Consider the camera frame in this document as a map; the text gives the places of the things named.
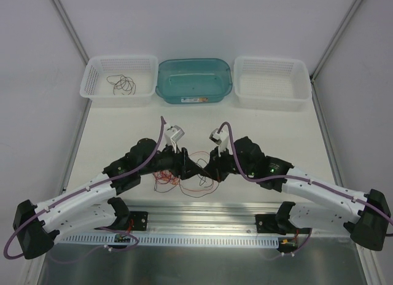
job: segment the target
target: metal frame edge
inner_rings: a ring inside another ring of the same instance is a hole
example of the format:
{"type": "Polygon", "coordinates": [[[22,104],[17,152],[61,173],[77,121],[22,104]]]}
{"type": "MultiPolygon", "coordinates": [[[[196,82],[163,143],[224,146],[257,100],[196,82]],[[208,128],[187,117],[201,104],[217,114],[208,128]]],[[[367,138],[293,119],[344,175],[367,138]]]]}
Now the metal frame edge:
{"type": "Polygon", "coordinates": [[[345,14],[344,18],[342,19],[341,23],[338,25],[333,37],[331,38],[329,44],[327,45],[324,53],[321,56],[321,59],[318,61],[317,67],[315,68],[314,72],[311,74],[311,81],[313,82],[319,73],[321,72],[322,68],[324,67],[325,63],[329,59],[329,56],[334,51],[335,47],[337,46],[338,41],[346,31],[348,25],[352,21],[354,15],[359,10],[359,7],[362,5],[364,0],[353,0],[351,6],[349,7],[347,13],[345,14]]]}
{"type": "MultiPolygon", "coordinates": [[[[313,93],[313,103],[316,111],[317,119],[319,122],[319,127],[321,129],[322,137],[325,143],[327,156],[329,158],[330,167],[332,169],[333,178],[337,185],[343,186],[343,180],[340,173],[340,168],[337,164],[336,156],[334,154],[334,149],[332,147],[332,142],[329,136],[329,130],[327,128],[326,120],[323,114],[321,104],[318,99],[317,85],[315,81],[312,81],[312,93],[313,93]]],[[[363,272],[369,285],[386,285],[383,272],[379,266],[378,258],[373,251],[364,249],[363,247],[357,246],[357,252],[359,255],[360,262],[362,264],[363,272]]]]}
{"type": "MultiPolygon", "coordinates": [[[[72,43],[74,44],[75,48],[77,49],[83,63],[87,65],[89,61],[89,57],[61,3],[60,0],[50,0],[52,5],[54,6],[55,10],[57,11],[59,18],[66,28],[72,43]]],[[[61,183],[60,183],[60,189],[59,189],[59,194],[64,192],[69,178],[71,177],[71,171],[72,167],[74,166],[76,154],[78,152],[80,140],[82,139],[82,134],[84,132],[85,124],[87,121],[88,113],[90,111],[91,107],[91,100],[86,100],[84,111],[82,113],[82,116],[80,118],[79,124],[77,126],[77,132],[74,137],[74,140],[72,142],[71,146],[71,151],[68,157],[68,162],[67,166],[64,170],[64,173],[62,175],[61,183]]],[[[24,285],[35,285],[39,281],[39,277],[42,272],[42,266],[44,264],[44,259],[45,256],[38,257],[33,260],[28,260],[25,262],[25,265],[23,267],[23,270],[21,272],[21,275],[19,277],[18,284],[24,284],[24,285]]]]}

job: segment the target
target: teal bin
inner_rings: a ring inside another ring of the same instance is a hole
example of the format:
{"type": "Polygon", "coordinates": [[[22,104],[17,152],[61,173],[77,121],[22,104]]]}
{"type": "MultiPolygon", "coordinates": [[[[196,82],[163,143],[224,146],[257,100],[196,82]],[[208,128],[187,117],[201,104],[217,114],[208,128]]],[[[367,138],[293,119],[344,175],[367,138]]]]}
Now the teal bin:
{"type": "Polygon", "coordinates": [[[216,103],[232,90],[229,65],[220,59],[162,62],[155,91],[169,104],[216,103]]]}

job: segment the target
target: white wall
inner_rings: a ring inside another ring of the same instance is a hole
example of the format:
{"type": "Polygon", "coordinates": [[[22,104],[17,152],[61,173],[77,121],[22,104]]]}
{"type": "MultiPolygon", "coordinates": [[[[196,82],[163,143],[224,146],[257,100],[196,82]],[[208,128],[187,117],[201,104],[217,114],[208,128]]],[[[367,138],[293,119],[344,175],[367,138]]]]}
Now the white wall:
{"type": "MultiPolygon", "coordinates": [[[[50,0],[0,0],[0,30],[3,249],[19,202],[59,191],[85,101],[78,88],[84,64],[50,0]]],[[[22,264],[1,256],[0,283],[16,284],[22,264]]]]}
{"type": "Polygon", "coordinates": [[[93,57],[240,55],[303,60],[313,71],[353,0],[61,0],[93,57]]]}
{"type": "MultiPolygon", "coordinates": [[[[391,211],[392,1],[365,0],[316,82],[345,184],[384,192],[391,211]]],[[[378,258],[388,284],[392,255],[393,238],[386,238],[378,258]]]]}

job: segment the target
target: empty white basket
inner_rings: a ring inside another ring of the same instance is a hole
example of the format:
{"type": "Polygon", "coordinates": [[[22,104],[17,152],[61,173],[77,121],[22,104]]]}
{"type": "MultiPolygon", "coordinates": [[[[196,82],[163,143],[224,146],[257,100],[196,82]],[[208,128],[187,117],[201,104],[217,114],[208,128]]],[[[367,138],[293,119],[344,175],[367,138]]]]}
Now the empty white basket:
{"type": "Polygon", "coordinates": [[[158,59],[154,56],[100,56],[90,59],[80,85],[80,95],[90,98],[103,107],[143,106],[150,102],[155,92],[158,76],[158,59]],[[113,84],[124,75],[132,78],[134,95],[115,95],[113,84]]]}
{"type": "Polygon", "coordinates": [[[233,75],[242,107],[300,111],[311,99],[308,71],[300,60],[238,57],[233,75]]]}

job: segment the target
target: black bracket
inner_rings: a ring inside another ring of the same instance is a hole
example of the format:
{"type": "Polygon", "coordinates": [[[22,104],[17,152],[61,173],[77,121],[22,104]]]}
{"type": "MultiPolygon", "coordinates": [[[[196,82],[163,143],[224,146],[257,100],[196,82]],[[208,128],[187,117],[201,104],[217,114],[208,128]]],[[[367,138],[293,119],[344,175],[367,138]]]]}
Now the black bracket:
{"type": "Polygon", "coordinates": [[[258,234],[296,234],[297,230],[299,230],[299,234],[309,234],[309,228],[298,229],[296,227],[291,227],[285,230],[281,229],[278,227],[275,214],[256,214],[255,224],[257,226],[258,234]]]}
{"type": "MultiPolygon", "coordinates": [[[[367,203],[391,217],[391,211],[383,193],[371,189],[366,197],[367,203]]],[[[358,215],[360,219],[357,223],[346,222],[344,224],[344,228],[351,233],[351,239],[367,249],[381,251],[389,223],[368,206],[363,211],[359,211],[358,215]]]]}
{"type": "Polygon", "coordinates": [[[148,215],[146,211],[130,211],[128,218],[132,223],[131,231],[146,231],[148,215]]]}

